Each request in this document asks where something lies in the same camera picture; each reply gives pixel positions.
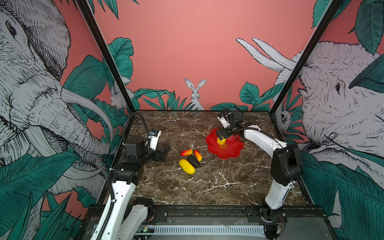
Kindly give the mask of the yellow fake bell pepper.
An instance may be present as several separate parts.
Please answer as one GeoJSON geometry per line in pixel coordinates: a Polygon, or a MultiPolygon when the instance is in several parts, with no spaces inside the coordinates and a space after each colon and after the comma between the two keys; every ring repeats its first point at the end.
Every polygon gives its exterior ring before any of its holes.
{"type": "Polygon", "coordinates": [[[219,137],[217,137],[217,144],[219,146],[223,146],[225,143],[226,143],[226,139],[225,138],[220,139],[219,137]]]}

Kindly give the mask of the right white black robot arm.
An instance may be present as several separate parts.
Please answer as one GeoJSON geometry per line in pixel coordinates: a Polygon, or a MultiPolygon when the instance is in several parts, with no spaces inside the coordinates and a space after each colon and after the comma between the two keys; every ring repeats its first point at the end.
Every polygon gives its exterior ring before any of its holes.
{"type": "Polygon", "coordinates": [[[216,130],[216,134],[220,140],[243,136],[271,157],[273,181],[260,208],[260,216],[263,221],[272,223],[282,217],[285,199],[303,173],[300,150],[296,144],[280,141],[257,125],[245,122],[243,116],[243,112],[237,107],[234,110],[225,108],[218,115],[223,127],[216,130]]]}

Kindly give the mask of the dark fake avocado fruit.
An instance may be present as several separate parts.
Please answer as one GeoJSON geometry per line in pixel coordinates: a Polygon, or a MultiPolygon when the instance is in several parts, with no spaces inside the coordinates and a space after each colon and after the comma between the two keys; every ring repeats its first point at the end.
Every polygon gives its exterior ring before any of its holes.
{"type": "Polygon", "coordinates": [[[198,168],[200,166],[200,162],[199,160],[197,159],[196,156],[194,155],[190,155],[187,157],[187,161],[194,167],[194,168],[198,168]]]}

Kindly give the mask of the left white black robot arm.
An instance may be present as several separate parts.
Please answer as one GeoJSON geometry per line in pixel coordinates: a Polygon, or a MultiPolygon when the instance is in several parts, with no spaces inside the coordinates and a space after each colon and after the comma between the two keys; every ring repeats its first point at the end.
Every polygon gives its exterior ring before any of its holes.
{"type": "Polygon", "coordinates": [[[160,135],[160,131],[150,132],[149,137],[133,136],[123,143],[125,154],[121,162],[108,173],[110,196],[92,240],[131,240],[140,225],[155,216],[153,200],[140,198],[135,201],[128,216],[124,217],[146,161],[163,162],[167,157],[169,147],[157,149],[160,135]]]}

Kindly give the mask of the yellow fake lemon fruit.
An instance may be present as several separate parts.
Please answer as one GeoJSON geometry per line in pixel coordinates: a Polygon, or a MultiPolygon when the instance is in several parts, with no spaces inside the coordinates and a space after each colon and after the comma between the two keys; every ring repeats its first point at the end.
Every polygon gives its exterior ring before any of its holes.
{"type": "Polygon", "coordinates": [[[179,164],[182,167],[183,171],[189,175],[193,175],[196,172],[195,167],[190,164],[186,159],[181,159],[179,161],[179,164]]]}

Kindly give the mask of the red-yellow fake mango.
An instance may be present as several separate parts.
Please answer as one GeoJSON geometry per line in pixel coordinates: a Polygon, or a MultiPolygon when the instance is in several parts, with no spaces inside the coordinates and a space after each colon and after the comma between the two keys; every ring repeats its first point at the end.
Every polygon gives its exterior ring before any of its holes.
{"type": "Polygon", "coordinates": [[[197,160],[199,162],[201,162],[203,160],[203,157],[202,157],[201,153],[198,150],[194,150],[194,155],[195,155],[195,157],[197,158],[197,160]]]}
{"type": "Polygon", "coordinates": [[[193,149],[189,149],[189,150],[184,150],[181,152],[181,156],[182,157],[187,157],[187,156],[190,156],[194,153],[194,150],[193,149]]]}

